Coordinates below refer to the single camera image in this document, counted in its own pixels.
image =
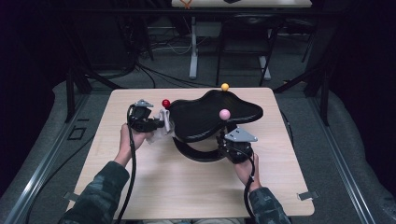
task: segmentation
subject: hand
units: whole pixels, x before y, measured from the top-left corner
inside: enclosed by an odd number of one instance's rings
[[[250,185],[250,188],[248,190],[249,192],[262,187],[262,184],[260,183],[260,173],[259,173],[259,156],[256,153],[254,153],[251,159],[254,160],[255,172],[254,172],[254,181]],[[244,185],[246,185],[250,177],[251,168],[252,168],[250,160],[237,163],[234,165],[234,168],[239,179],[242,181]]]
[[[138,133],[137,131],[132,130],[135,150],[138,150],[140,146],[142,146],[143,141],[145,141],[146,138],[149,138],[152,135],[153,133]],[[114,159],[114,161],[125,167],[131,158],[132,158],[132,153],[131,153],[128,125],[124,123],[122,124],[120,130],[119,154],[117,154],[117,157]]]

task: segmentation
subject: camouflage sleeve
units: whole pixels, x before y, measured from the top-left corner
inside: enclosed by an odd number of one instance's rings
[[[82,191],[73,208],[59,223],[111,223],[128,179],[129,173],[125,168],[110,161]]]
[[[250,192],[249,199],[260,224],[291,224],[282,205],[268,188],[259,188]]]

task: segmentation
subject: pink ball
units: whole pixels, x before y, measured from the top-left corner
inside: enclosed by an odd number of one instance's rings
[[[231,113],[228,109],[222,109],[220,110],[219,116],[222,120],[226,120],[230,118]]]

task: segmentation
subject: desk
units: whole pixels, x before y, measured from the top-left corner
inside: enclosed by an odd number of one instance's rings
[[[120,126],[126,121],[129,105],[145,99],[154,105],[151,108],[152,117],[162,108],[164,98],[171,102],[177,99],[192,100],[202,97],[209,90],[113,91],[75,193],[80,194],[94,175],[117,155]],[[240,125],[259,139],[252,143],[252,147],[260,156],[262,183],[279,199],[288,216],[312,215],[312,202],[297,198],[297,194],[306,192],[307,187],[273,92],[267,88],[230,88],[230,91],[263,109],[261,119]],[[244,186],[236,176],[233,165],[226,159],[208,163],[192,161],[179,153],[171,136],[151,145],[144,143],[136,155],[136,180],[124,219],[248,217],[243,201]],[[124,202],[127,186],[122,192],[116,217]]]
[[[228,4],[223,0],[192,0],[190,7],[311,7],[310,0],[241,0],[232,4]],[[172,7],[184,7],[180,0],[172,0]],[[198,48],[196,42],[196,22],[195,18],[191,20],[191,64],[190,64],[190,79],[197,78],[198,66]],[[265,57],[260,57],[260,65],[264,67]],[[264,74],[265,80],[270,80],[271,75],[269,69]]]
[[[310,0],[241,0],[232,4],[223,0],[192,0],[190,7],[311,7]],[[180,0],[172,0],[173,7],[184,7]]]

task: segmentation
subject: gray carpet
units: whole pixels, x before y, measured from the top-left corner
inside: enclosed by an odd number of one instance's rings
[[[281,85],[283,80],[296,77],[304,71],[304,64],[300,63],[300,60],[306,43],[302,39],[299,36],[285,36],[277,40],[275,53],[269,67],[273,79],[265,82],[266,87],[274,89]],[[216,74],[215,48],[215,39],[207,39],[202,43],[199,51],[198,78],[194,82],[214,85]],[[188,79],[190,54],[191,52],[177,55],[170,49],[156,50],[154,51],[154,61],[140,59],[140,62],[171,77],[190,81]],[[168,81],[178,84],[175,85],[158,76],[152,76],[155,79],[156,88],[186,86],[167,77],[165,79]],[[130,89],[153,87],[153,82],[148,75],[138,69],[128,76],[111,80]],[[230,83],[231,88],[257,87],[259,80],[259,77],[224,76],[221,77],[220,82]],[[73,129],[66,134],[66,138],[60,146],[60,154],[51,169],[52,172],[96,132],[110,90],[95,80],[91,80],[91,84],[94,90],[89,95],[86,104],[82,106],[75,122],[71,124]],[[276,95],[280,109],[290,122],[295,152],[308,189],[316,190],[319,194],[319,198],[314,200],[315,214],[311,217],[293,217],[293,223],[361,223],[343,180],[334,165],[329,143],[320,129],[320,121],[315,117],[317,112],[309,105],[310,99],[306,99],[302,94],[303,87],[304,83],[301,83],[282,94]],[[56,103],[49,120],[25,164],[0,200],[1,223],[5,223],[9,212],[20,198],[36,167],[46,153],[52,149],[59,132],[64,126],[66,116],[64,83],[56,87],[54,91],[56,93]],[[84,99],[78,93],[77,96],[78,99]],[[361,188],[361,193],[372,211],[376,223],[396,223],[396,220],[389,217],[383,210],[384,199],[388,198],[389,194],[378,183],[375,174],[365,162],[364,148],[359,132],[344,109],[342,102],[333,94],[330,97],[329,122],[334,137],[346,157],[346,162]],[[35,202],[30,223],[56,223],[62,216],[67,206],[67,201],[63,199],[63,195],[66,191],[73,191],[89,146],[90,144],[85,146],[43,189]]]

